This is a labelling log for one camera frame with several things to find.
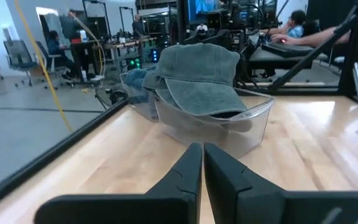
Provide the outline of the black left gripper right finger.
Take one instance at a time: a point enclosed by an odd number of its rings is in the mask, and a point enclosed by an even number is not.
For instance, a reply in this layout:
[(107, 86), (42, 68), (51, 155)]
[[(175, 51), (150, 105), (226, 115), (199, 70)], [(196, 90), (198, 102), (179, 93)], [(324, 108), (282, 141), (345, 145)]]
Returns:
[(358, 191), (287, 191), (212, 143), (204, 173), (216, 223), (358, 223)]

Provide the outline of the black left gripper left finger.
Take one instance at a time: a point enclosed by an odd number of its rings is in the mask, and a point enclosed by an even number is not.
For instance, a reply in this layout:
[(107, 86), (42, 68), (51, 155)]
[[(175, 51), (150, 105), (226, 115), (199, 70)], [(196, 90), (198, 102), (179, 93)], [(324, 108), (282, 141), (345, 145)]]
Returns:
[(144, 194), (61, 195), (43, 203), (35, 224), (197, 224), (203, 149), (193, 143)]

